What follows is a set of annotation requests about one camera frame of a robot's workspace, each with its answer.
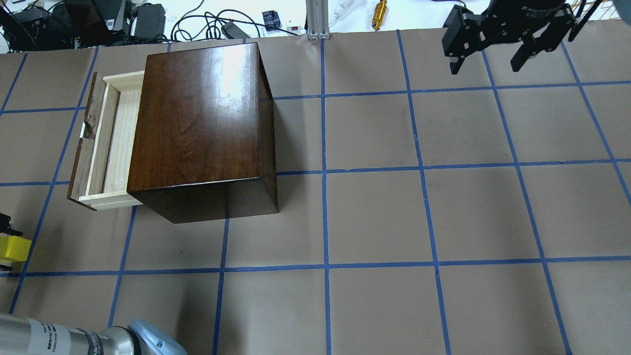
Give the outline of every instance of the brass fitting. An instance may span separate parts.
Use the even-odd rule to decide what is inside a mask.
[[[379,27],[384,22],[384,17],[386,16],[386,2],[387,0],[380,0],[375,6],[375,15],[372,17],[372,29],[375,31],[379,30]]]

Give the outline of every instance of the wooden box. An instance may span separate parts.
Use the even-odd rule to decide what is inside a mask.
[[[96,73],[68,198],[95,210],[144,204],[173,223],[276,213],[273,127],[256,44]]]

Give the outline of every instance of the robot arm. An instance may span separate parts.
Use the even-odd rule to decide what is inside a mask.
[[[482,14],[454,5],[442,38],[445,56],[451,58],[452,74],[458,74],[464,59],[492,44],[522,42],[510,65],[519,71],[526,61],[541,51],[552,52],[570,33],[569,41],[579,33],[602,0],[596,0],[580,22],[586,0],[575,16],[563,0],[491,0]],[[545,28],[539,37],[534,34]]]

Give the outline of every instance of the blue tape line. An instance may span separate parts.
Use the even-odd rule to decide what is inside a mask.
[[[479,91],[491,90],[490,87],[469,87],[469,88],[434,88],[434,89],[416,89],[410,90],[411,93],[430,93],[430,92],[455,92],[455,91]]]
[[[398,90],[398,91],[327,93],[326,97],[397,95],[397,94],[401,94],[401,93],[407,93],[407,91],[405,91],[405,90]]]
[[[587,98],[587,94],[585,93],[585,89],[583,88],[583,84],[579,79],[579,75],[574,68],[574,64],[572,63],[572,58],[570,58],[570,53],[567,51],[565,44],[561,42],[561,48],[563,49],[563,53],[565,53],[565,57],[567,58],[568,64],[570,64],[570,69],[572,70],[572,74],[574,75],[574,79],[576,80],[576,84],[579,86],[579,90],[581,91],[581,95],[583,96],[583,101],[589,110],[589,115],[592,117],[592,121],[594,121],[594,125],[596,126],[596,130],[600,135],[600,139],[603,141],[603,145],[609,158],[611,159],[611,163],[613,164],[613,168],[616,170],[616,174],[618,175],[618,180],[620,180],[620,184],[622,185],[622,191],[624,191],[625,196],[627,197],[627,202],[631,206],[631,193],[629,192],[629,188],[627,187],[627,183],[625,182],[625,178],[622,176],[622,171],[620,171],[620,167],[618,167],[618,163],[616,162],[616,158],[613,156],[613,152],[611,151],[611,147],[607,142],[607,138],[604,136],[604,132],[600,123],[598,122],[598,118],[596,117],[596,113],[592,108],[592,105],[589,103],[589,99]]]
[[[564,84],[537,84],[537,85],[501,85],[495,87],[497,90],[510,90],[510,89],[520,89],[520,88],[563,88],[563,87],[575,87],[575,83],[564,83]]]
[[[534,239],[537,244],[537,249],[539,251],[539,257],[541,259],[541,265],[543,266],[543,273],[546,278],[546,283],[548,284],[548,291],[550,293],[550,299],[552,300],[552,306],[554,308],[555,316],[557,317],[557,323],[559,327],[559,331],[561,333],[561,339],[563,340],[563,346],[565,347],[565,352],[567,355],[572,354],[572,350],[570,348],[570,343],[567,339],[567,334],[565,333],[565,325],[563,324],[563,318],[561,317],[561,311],[558,307],[557,295],[554,290],[554,286],[552,285],[552,279],[550,277],[550,271],[548,270],[548,264],[545,262],[546,256],[543,252],[543,246],[541,245],[541,238],[539,235],[539,229],[537,228],[537,223],[534,219],[533,208],[530,204],[530,199],[528,197],[528,191],[526,190],[526,183],[524,182],[524,176],[522,175],[521,168],[519,166],[519,160],[517,159],[517,153],[515,151],[515,146],[513,144],[512,138],[510,136],[510,131],[508,127],[508,123],[506,121],[506,116],[504,115],[504,109],[502,108],[502,102],[500,101],[499,94],[497,93],[497,88],[495,86],[495,80],[493,79],[493,73],[491,72],[491,67],[488,63],[487,54],[485,51],[482,51],[482,58],[484,59],[484,65],[487,67],[488,78],[491,81],[491,87],[493,87],[493,96],[495,96],[495,102],[497,103],[497,109],[500,113],[500,118],[502,119],[502,126],[504,127],[504,133],[506,134],[506,139],[509,143],[510,154],[513,157],[513,161],[515,163],[515,170],[517,171],[517,178],[519,179],[519,185],[521,186],[521,192],[524,195],[524,202],[526,204],[526,210],[528,210],[528,217],[530,218],[530,224],[533,228]]]
[[[480,167],[504,167],[515,166],[515,163],[482,163],[482,164],[450,164],[450,165],[430,165],[423,167],[425,170],[432,169],[476,169]]]
[[[76,109],[77,109],[77,107],[53,107],[53,108],[48,108],[48,109],[6,110],[6,111],[3,111],[2,114],[22,114],[22,113],[28,113],[28,112],[74,111]]]
[[[230,219],[225,219],[223,223],[223,242],[221,244],[221,268],[226,267],[226,254],[228,251],[228,231],[230,229]],[[213,335],[213,355],[217,355],[219,350],[219,329],[221,325],[221,304],[223,301],[223,278],[225,272],[219,273],[219,284],[217,287],[217,305],[215,308],[215,333]]]
[[[221,272],[221,268],[166,268],[155,270],[125,270],[123,275],[170,275],[170,274],[215,274]]]
[[[530,259],[489,259],[489,260],[445,260],[439,261],[443,266],[475,266],[475,265],[513,265],[537,263],[583,263],[583,262],[624,262],[631,261],[631,255],[607,256],[562,256],[556,258]],[[335,263],[335,264],[300,264],[277,265],[262,267],[228,267],[228,268],[180,268],[180,269],[150,269],[126,270],[124,275],[167,275],[167,274],[220,274],[232,272],[268,272],[290,270],[327,270],[347,268],[398,268],[398,267],[434,267],[432,262],[384,262],[384,263]],[[91,270],[67,272],[27,272],[26,277],[55,277],[55,276],[95,276],[118,275],[116,270]],[[19,273],[0,273],[0,277],[19,277]]]
[[[610,160],[594,159],[594,160],[568,160],[566,162],[520,162],[520,166],[544,166],[544,165],[577,165],[577,164],[609,164]]]
[[[297,99],[313,99],[316,97],[322,97],[321,94],[317,95],[295,95],[295,96],[276,96],[274,100],[297,100]]]
[[[631,162],[629,159],[615,159],[616,162]],[[546,165],[577,165],[577,164],[610,164],[609,159],[594,159],[594,160],[568,160],[561,161],[547,161],[547,162],[520,162],[520,166],[546,166]],[[447,165],[428,165],[423,167],[424,170],[434,169],[477,169],[482,167],[506,167],[515,166],[515,163],[482,163],[482,164],[447,164]],[[328,169],[327,174],[343,174],[346,172],[379,172],[379,171],[415,171],[418,170],[418,166],[396,166],[396,167],[361,167],[354,169]],[[321,170],[302,170],[302,171],[279,171],[277,176],[293,176],[293,175],[319,175],[322,174]],[[55,185],[69,185],[70,181],[56,181]],[[0,187],[3,186],[35,186],[35,185],[50,185],[47,181],[25,181],[19,183],[0,183]]]
[[[304,170],[304,171],[279,171],[277,176],[291,176],[291,175],[317,175],[322,174],[321,170]]]
[[[506,265],[506,264],[536,264],[541,263],[541,259],[499,259],[499,260],[450,260],[440,262],[440,266],[463,266],[463,265]]]
[[[621,81],[595,81],[590,83],[581,82],[581,85],[584,87],[593,87],[600,85],[627,85],[631,84],[631,80],[621,80]]]
[[[50,185],[47,181],[32,181],[27,183],[0,183],[0,186],[48,186]]]
[[[631,260],[631,255],[610,256],[566,256],[561,258],[547,258],[548,263],[582,263],[582,262],[620,262]]]
[[[118,271],[113,271],[113,270],[53,271],[53,272],[27,272],[27,277],[111,276],[111,275],[117,275],[117,274],[118,274]]]
[[[70,127],[68,128],[68,133],[66,134],[66,140],[64,142],[64,146],[61,149],[61,154],[59,155],[59,160],[57,161],[57,167],[55,168],[55,173],[52,176],[52,184],[48,189],[48,193],[46,194],[46,200],[44,201],[44,207],[42,207],[42,213],[40,214],[40,218],[37,222],[37,227],[35,228],[35,233],[33,233],[33,239],[31,242],[31,247],[28,250],[27,260],[24,262],[22,266],[22,271],[20,273],[20,279],[18,281],[18,285],[16,286],[15,293],[13,295],[13,300],[11,302],[11,307],[9,308],[9,314],[13,314],[15,310],[15,306],[18,302],[18,298],[20,296],[20,291],[22,290],[22,283],[24,283],[24,278],[27,274],[28,265],[30,264],[31,257],[33,256],[33,250],[35,250],[35,245],[37,243],[37,238],[39,237],[39,232],[42,228],[42,222],[44,221],[44,216],[46,215],[46,210],[48,209],[48,205],[50,203],[50,197],[52,196],[52,190],[55,187],[55,182],[57,181],[57,176],[59,175],[59,169],[61,168],[61,162],[64,159],[64,154],[66,153],[66,148],[68,147],[68,141],[70,140],[71,133],[73,131],[74,122],[76,121],[77,115],[79,113],[79,109],[81,107],[81,101],[83,101],[83,96],[85,94],[85,90],[88,86],[88,82],[90,81],[90,74],[92,73],[92,69],[94,69],[94,63],[97,60],[98,47],[94,50],[94,55],[92,57],[92,63],[90,64],[90,69],[88,70],[88,75],[85,78],[85,82],[83,84],[83,89],[81,91],[81,95],[79,96],[79,102],[77,103],[77,109],[74,111],[73,119],[70,122]]]
[[[324,248],[324,265],[329,264],[329,216],[326,198],[326,70],[324,67],[324,40],[320,40],[320,99],[321,114],[321,140],[322,140],[322,242]],[[331,286],[329,282],[329,269],[324,270],[324,317],[326,328],[326,354],[331,355]]]
[[[414,136],[414,146],[416,148],[416,158],[418,160],[419,172],[421,174],[421,190],[423,193],[423,202],[425,203],[425,216],[427,218],[427,229],[430,236],[430,245],[432,247],[432,261],[435,270],[436,291],[438,296],[440,322],[442,324],[442,335],[445,342],[445,351],[447,355],[451,355],[451,342],[449,341],[449,329],[447,328],[447,315],[445,313],[445,301],[442,295],[442,282],[440,280],[440,264],[438,259],[438,251],[436,250],[436,240],[433,233],[432,213],[430,210],[430,202],[427,196],[427,184],[425,180],[425,169],[423,165],[423,157],[418,142],[418,132],[416,131],[416,116],[414,113],[414,103],[412,101],[412,90],[410,90],[410,75],[408,73],[408,63],[405,60],[405,51],[403,49],[403,41],[401,40],[401,31],[396,30],[396,37],[399,42],[399,51],[401,52],[401,62],[403,63],[403,74],[405,75],[405,86],[408,93],[408,105],[410,107],[410,119],[412,124],[412,134]]]
[[[116,313],[116,304],[118,303],[118,295],[121,290],[121,282],[123,271],[125,271],[125,262],[127,261],[127,251],[129,250],[129,241],[131,240],[131,233],[134,229],[134,221],[136,220],[136,208],[133,206],[131,209],[131,216],[129,218],[129,227],[127,227],[127,236],[125,237],[125,245],[122,249],[121,265],[117,272],[116,286],[114,287],[114,297],[112,297],[112,307],[110,308],[110,316],[107,320],[107,326],[111,327],[114,322],[114,313]]]
[[[340,263],[329,268],[433,267],[434,262]]]
[[[13,82],[11,82],[11,86],[9,87],[9,91],[6,93],[6,97],[4,98],[4,102],[2,104],[2,108],[0,108],[0,111],[2,111],[2,113],[4,113],[4,109],[6,108],[6,104],[9,102],[9,98],[11,97],[11,93],[13,93],[13,88],[15,87],[15,83],[18,82],[18,77],[20,76],[20,73],[22,72],[22,68],[24,68],[24,62],[27,61],[27,56],[28,56],[28,53],[24,53],[24,56],[22,57],[22,62],[20,63],[20,66],[18,67],[18,71],[15,73],[15,76],[13,77]]]
[[[361,167],[355,169],[331,169],[327,170],[327,174],[342,174],[345,172],[376,172],[376,171],[417,171],[418,166],[399,166],[399,167]]]

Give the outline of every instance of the grid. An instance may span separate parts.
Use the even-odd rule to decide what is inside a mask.
[[[560,83],[560,84],[544,84],[544,85],[512,85],[512,86],[496,86],[493,80],[493,74],[491,72],[490,65],[488,63],[487,55],[483,52],[483,60],[487,69],[487,73],[490,79],[491,85],[489,87],[468,87],[468,88],[439,88],[439,89],[423,89],[423,90],[412,90],[410,86],[410,78],[408,74],[408,66],[406,63],[406,55],[404,51],[403,41],[401,40],[401,34],[399,31],[396,32],[398,46],[400,50],[401,60],[403,63],[404,69],[404,77],[406,82],[406,90],[398,90],[398,91],[386,91],[386,92],[355,92],[355,93],[326,93],[325,92],[325,48],[326,41],[322,41],[320,43],[320,52],[321,52],[321,93],[319,95],[298,95],[298,96],[284,96],[284,97],[275,97],[275,100],[300,100],[300,99],[313,99],[320,98],[321,101],[321,139],[322,139],[322,169],[316,171],[283,171],[279,172],[279,176],[292,176],[292,175],[320,175],[322,178],[322,226],[323,226],[323,250],[324,250],[324,260],[323,263],[320,264],[303,264],[303,265],[270,265],[265,267],[226,267],[226,254],[228,247],[228,237],[229,237],[229,228],[230,228],[230,220],[226,220],[223,228],[223,245],[221,250],[221,266],[218,268],[182,268],[182,269],[161,269],[161,270],[126,270],[126,258],[127,251],[129,248],[129,242],[132,235],[134,220],[136,217],[136,207],[133,207],[131,210],[131,217],[129,219],[129,226],[127,228],[127,235],[124,244],[124,249],[121,256],[121,264],[118,270],[87,270],[87,271],[77,271],[77,272],[29,272],[28,265],[30,263],[30,259],[33,253],[33,249],[37,243],[37,238],[40,232],[40,228],[42,226],[42,222],[44,220],[44,216],[47,211],[47,207],[50,202],[50,197],[52,195],[53,189],[55,186],[63,186],[68,185],[69,181],[58,181],[57,176],[59,174],[59,170],[61,168],[61,163],[66,154],[66,149],[68,147],[68,143],[70,141],[71,132],[73,130],[73,126],[75,124],[76,118],[82,110],[85,110],[85,107],[81,105],[83,101],[83,97],[86,92],[86,88],[92,73],[92,69],[97,60],[98,56],[98,48],[94,50],[94,55],[91,60],[90,70],[88,72],[88,76],[85,78],[85,82],[83,84],[83,89],[81,91],[80,99],[76,105],[76,107],[62,107],[62,108],[43,108],[43,109],[27,109],[27,110],[5,110],[6,105],[11,96],[11,92],[15,87],[16,82],[19,79],[20,72],[24,66],[25,61],[27,60],[28,54],[24,54],[20,67],[18,68],[17,73],[13,79],[11,84],[11,88],[4,100],[3,106],[0,109],[0,117],[3,114],[12,114],[12,113],[22,113],[22,112],[52,112],[52,111],[74,111],[73,118],[68,129],[68,133],[66,135],[66,139],[59,156],[59,160],[57,162],[57,166],[54,172],[54,175],[50,182],[47,181],[30,181],[30,182],[15,182],[15,183],[0,183],[0,186],[48,186],[47,196],[44,202],[44,207],[41,211],[37,229],[35,234],[33,235],[33,246],[29,253],[29,258],[25,262],[22,271],[20,273],[13,274],[0,274],[0,277],[17,277],[19,278],[18,286],[16,288],[15,296],[11,303],[10,313],[12,313],[15,309],[16,303],[20,296],[20,291],[22,287],[22,283],[27,277],[55,277],[55,276],[87,276],[87,275],[115,275],[117,276],[117,281],[115,285],[115,291],[112,298],[111,310],[109,315],[108,325],[111,326],[114,321],[114,314],[117,306],[117,299],[121,287],[121,280],[124,275],[156,275],[156,274],[203,274],[203,273],[215,273],[219,274],[219,283],[218,283],[218,294],[217,294],[217,302],[216,302],[216,318],[215,318],[215,332],[213,335],[213,354],[216,354],[218,351],[218,343],[219,343],[219,334],[220,334],[220,325],[221,325],[221,307],[223,302],[223,283],[224,276],[226,273],[234,273],[234,272],[264,272],[264,271],[277,271],[277,270],[323,270],[324,271],[324,290],[325,290],[325,312],[326,312],[326,351],[328,354],[332,353],[331,349],[331,301],[330,301],[330,285],[329,285],[329,271],[331,269],[339,269],[339,268],[390,268],[390,267],[427,267],[435,269],[435,282],[437,288],[437,299],[439,302],[439,312],[440,312],[440,320],[442,324],[442,333],[444,337],[444,345],[447,354],[451,354],[451,343],[449,338],[448,324],[447,324],[447,316],[445,313],[445,303],[444,297],[442,293],[442,283],[440,278],[440,268],[443,266],[455,266],[455,265],[503,265],[503,264],[541,264],[545,273],[546,283],[548,285],[548,290],[550,293],[550,298],[552,301],[552,305],[554,308],[555,316],[557,318],[558,327],[560,329],[560,335],[563,340],[563,345],[565,348],[565,352],[567,354],[572,354],[571,344],[568,341],[567,334],[565,333],[565,327],[563,325],[563,317],[561,311],[558,306],[557,298],[555,295],[555,288],[553,282],[550,277],[550,272],[548,270],[549,263],[570,263],[570,262],[598,262],[598,261],[617,261],[617,260],[631,260],[631,255],[618,255],[618,256],[574,256],[574,257],[556,257],[556,258],[548,258],[545,255],[543,250],[543,246],[539,237],[537,223],[535,221],[533,209],[529,200],[528,191],[526,189],[526,184],[524,182],[524,178],[522,175],[521,167],[526,166],[543,166],[543,165],[575,165],[575,164],[611,164],[616,171],[616,175],[620,181],[624,194],[628,203],[631,205],[631,194],[629,189],[627,188],[627,184],[624,180],[623,174],[618,166],[618,163],[621,162],[631,162],[631,158],[616,158],[613,155],[613,152],[607,142],[607,139],[603,133],[603,130],[599,124],[598,118],[594,113],[593,108],[591,107],[590,101],[585,93],[585,86],[596,86],[596,85],[629,85],[631,81],[599,81],[599,82],[589,82],[583,83],[580,81],[578,74],[574,68],[572,59],[565,47],[562,44],[562,50],[567,58],[567,61],[570,65],[572,73],[575,78],[575,83]],[[167,51],[170,51],[170,44],[167,47]],[[514,88],[545,88],[545,87],[577,87],[582,95],[585,105],[589,110],[589,114],[593,120],[593,123],[599,133],[600,138],[602,139],[602,143],[607,151],[609,159],[599,159],[599,160],[571,160],[571,161],[540,161],[540,162],[520,162],[517,159],[516,150],[514,144],[512,142],[512,138],[510,135],[509,127],[504,115],[504,111],[502,109],[502,103],[500,97],[498,95],[499,90],[510,90]],[[509,144],[510,153],[512,156],[512,162],[501,162],[501,163],[488,163],[488,164],[453,164],[453,165],[425,165],[423,163],[423,155],[420,149],[418,132],[416,130],[416,121],[415,121],[415,108],[412,100],[413,93],[427,93],[427,92],[452,92],[452,91],[476,91],[476,90],[491,90],[495,97],[495,101],[497,103],[497,109],[499,111],[500,117],[502,119],[502,126],[505,131],[506,139]],[[394,94],[406,94],[408,98],[408,105],[410,110],[411,117],[411,127],[413,131],[416,158],[418,160],[418,165],[416,166],[401,166],[401,167],[377,167],[377,168],[357,168],[357,169],[328,169],[327,162],[327,151],[326,151],[326,99],[329,97],[349,97],[349,96],[366,96],[366,95],[394,95]],[[427,193],[427,183],[425,172],[427,170],[432,169],[476,169],[476,168],[485,168],[485,167],[514,167],[517,172],[517,177],[519,179],[519,184],[521,186],[524,203],[526,205],[526,209],[528,211],[528,216],[530,219],[531,227],[534,233],[534,238],[536,240],[536,245],[538,248],[539,257],[538,258],[523,258],[523,259],[499,259],[499,260],[440,260],[436,241],[433,233],[433,224],[432,224],[432,209],[431,209],[431,201],[428,197]],[[423,195],[423,201],[425,204],[425,214],[427,218],[427,225],[429,230],[429,238],[430,245],[432,251],[432,261],[427,262],[382,262],[382,263],[330,263],[329,262],[329,239],[328,239],[328,215],[327,215],[327,177],[329,174],[344,174],[344,173],[356,173],[356,172],[380,172],[380,171],[418,171],[421,179],[421,189]]]

